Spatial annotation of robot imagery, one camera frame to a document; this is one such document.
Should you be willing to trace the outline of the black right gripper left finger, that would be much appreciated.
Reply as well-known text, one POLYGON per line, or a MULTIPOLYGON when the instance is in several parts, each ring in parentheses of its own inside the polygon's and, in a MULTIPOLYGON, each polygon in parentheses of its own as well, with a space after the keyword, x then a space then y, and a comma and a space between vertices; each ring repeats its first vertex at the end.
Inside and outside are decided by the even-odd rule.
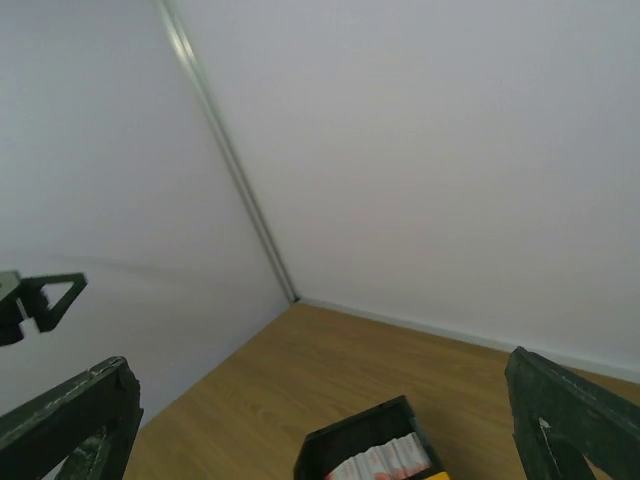
POLYGON ((121 479, 143 417, 140 383, 111 357, 1 416, 1 477, 121 479))

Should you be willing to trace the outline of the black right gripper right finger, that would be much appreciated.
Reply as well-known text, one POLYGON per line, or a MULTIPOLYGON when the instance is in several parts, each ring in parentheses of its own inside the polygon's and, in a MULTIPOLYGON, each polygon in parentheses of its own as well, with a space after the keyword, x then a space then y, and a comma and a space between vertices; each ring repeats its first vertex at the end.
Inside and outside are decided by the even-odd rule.
POLYGON ((639 477, 638 405, 521 346, 505 377, 527 478, 639 477))

